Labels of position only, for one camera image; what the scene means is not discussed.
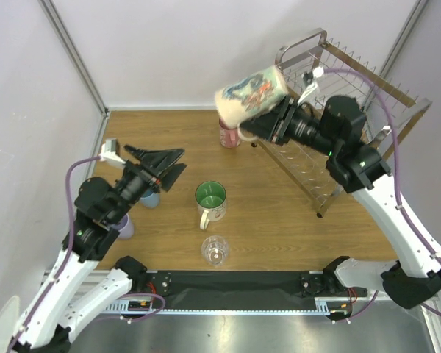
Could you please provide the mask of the cream patterned ceramic mug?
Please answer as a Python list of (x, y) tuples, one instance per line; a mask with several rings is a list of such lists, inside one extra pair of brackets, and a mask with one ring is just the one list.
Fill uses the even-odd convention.
[(219, 119), (228, 128), (237, 130), (241, 142), (253, 142), (258, 138), (242, 132), (240, 123), (272, 110), (287, 94), (281, 70), (272, 65), (217, 90), (214, 101)]

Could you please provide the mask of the clear glass cup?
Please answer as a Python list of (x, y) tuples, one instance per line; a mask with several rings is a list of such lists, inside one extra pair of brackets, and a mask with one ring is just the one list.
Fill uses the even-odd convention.
[(209, 264), (222, 265), (229, 256), (229, 244), (224, 237), (211, 235), (202, 243), (201, 254)]

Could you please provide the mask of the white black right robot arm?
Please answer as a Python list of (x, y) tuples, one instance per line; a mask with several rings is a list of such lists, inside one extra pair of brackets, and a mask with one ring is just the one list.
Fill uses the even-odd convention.
[(394, 249), (398, 258), (389, 262), (338, 257), (323, 270), (325, 290), (333, 296), (352, 287), (378, 290), (411, 309), (441, 290), (441, 247), (401, 195), (397, 170), (362, 141), (365, 121), (350, 96), (328, 99), (320, 118), (286, 96), (271, 110), (244, 118), (239, 127), (278, 146), (294, 140), (326, 155), (332, 179), (368, 211)]

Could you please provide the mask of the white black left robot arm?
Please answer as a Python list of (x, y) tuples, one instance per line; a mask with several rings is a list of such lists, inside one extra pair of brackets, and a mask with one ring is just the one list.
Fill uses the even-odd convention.
[(186, 165), (184, 149), (124, 150), (136, 160), (123, 160), (116, 139), (109, 139), (95, 159), (122, 169), (114, 185), (99, 176), (86, 179), (78, 196), (66, 196), (70, 226), (56, 262), (39, 291), (16, 321), (7, 352), (68, 352), (79, 333), (109, 304), (146, 289), (147, 268), (135, 258), (119, 259), (107, 277), (72, 303), (74, 294), (103, 260), (119, 236), (116, 225), (146, 191), (173, 186)]

